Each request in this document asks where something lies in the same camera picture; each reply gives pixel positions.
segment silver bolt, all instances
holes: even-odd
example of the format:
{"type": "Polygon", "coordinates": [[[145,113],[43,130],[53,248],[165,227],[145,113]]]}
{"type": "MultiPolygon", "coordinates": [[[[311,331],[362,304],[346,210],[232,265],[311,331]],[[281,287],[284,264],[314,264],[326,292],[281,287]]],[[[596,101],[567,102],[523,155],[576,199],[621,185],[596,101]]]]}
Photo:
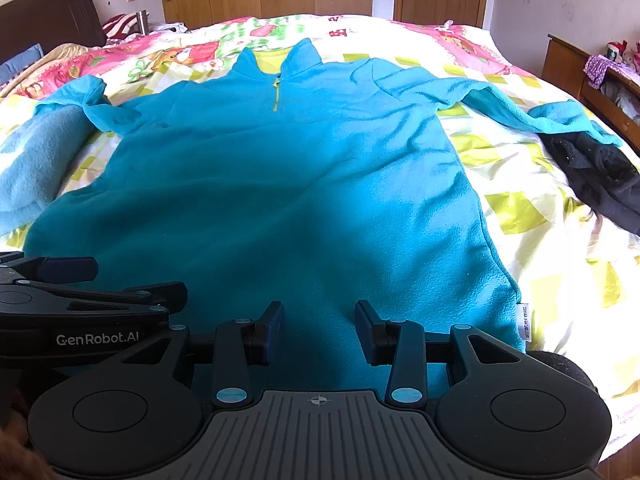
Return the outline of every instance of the silver bolt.
{"type": "Polygon", "coordinates": [[[420,390],[415,388],[396,388],[391,392],[391,398],[395,402],[402,402],[403,404],[411,404],[418,402],[422,398],[420,390]]]}
{"type": "Polygon", "coordinates": [[[216,393],[216,399],[227,404],[235,404],[246,399],[246,391],[242,388],[222,388],[216,393]]]}

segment zipper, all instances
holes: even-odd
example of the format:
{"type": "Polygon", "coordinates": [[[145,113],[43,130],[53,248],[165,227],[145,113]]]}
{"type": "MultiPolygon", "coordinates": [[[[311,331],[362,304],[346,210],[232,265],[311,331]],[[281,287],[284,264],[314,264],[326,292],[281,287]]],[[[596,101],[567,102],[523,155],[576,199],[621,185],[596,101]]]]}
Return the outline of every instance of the zipper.
{"type": "Polygon", "coordinates": [[[278,111],[278,100],[280,99],[280,76],[276,76],[273,82],[273,87],[276,89],[276,101],[273,103],[273,111],[278,111]]]}

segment ribbed gray plate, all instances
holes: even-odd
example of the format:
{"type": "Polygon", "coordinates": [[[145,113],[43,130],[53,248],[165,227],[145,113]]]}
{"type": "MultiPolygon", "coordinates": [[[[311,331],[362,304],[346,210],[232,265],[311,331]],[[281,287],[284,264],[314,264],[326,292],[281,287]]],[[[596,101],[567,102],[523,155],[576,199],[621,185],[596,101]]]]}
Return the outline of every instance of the ribbed gray plate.
{"type": "MultiPolygon", "coordinates": [[[[265,392],[215,415],[187,453],[140,480],[490,480],[449,451],[425,418],[373,392],[265,392]]],[[[597,480],[585,470],[567,477],[597,480]]]]}

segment dark brown headboard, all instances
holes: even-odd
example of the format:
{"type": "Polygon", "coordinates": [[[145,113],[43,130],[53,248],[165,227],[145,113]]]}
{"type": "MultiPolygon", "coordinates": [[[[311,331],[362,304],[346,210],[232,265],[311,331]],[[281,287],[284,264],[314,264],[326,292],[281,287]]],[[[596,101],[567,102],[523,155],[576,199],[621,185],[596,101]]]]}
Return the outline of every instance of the dark brown headboard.
{"type": "Polygon", "coordinates": [[[0,63],[39,43],[44,54],[61,43],[103,46],[92,0],[13,0],[0,6],[0,63]]]}

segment bed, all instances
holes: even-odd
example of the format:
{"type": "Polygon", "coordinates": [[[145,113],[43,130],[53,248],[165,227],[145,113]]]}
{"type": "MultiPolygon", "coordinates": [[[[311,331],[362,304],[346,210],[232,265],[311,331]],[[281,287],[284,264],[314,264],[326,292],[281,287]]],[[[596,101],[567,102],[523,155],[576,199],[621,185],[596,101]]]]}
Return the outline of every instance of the bed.
{"type": "MultiPolygon", "coordinates": [[[[120,104],[180,81],[222,77],[244,48],[288,48],[303,38],[311,39],[323,62],[380,57],[439,77],[489,81],[524,110],[569,98],[512,66],[489,32],[474,27],[418,27],[365,16],[241,18],[107,48],[70,47],[0,91],[0,135],[28,120],[39,99],[85,74],[102,78],[110,101],[120,104]]],[[[532,309],[527,347],[576,362],[609,406],[606,458],[640,433],[640,240],[576,199],[536,134],[501,126],[463,104],[438,114],[481,198],[500,259],[532,309]]],[[[95,132],[68,168],[60,194],[98,178],[119,142],[113,132],[95,132]]],[[[634,151],[622,149],[640,168],[634,151]]],[[[5,250],[21,248],[28,229],[3,235],[5,250]]]]}

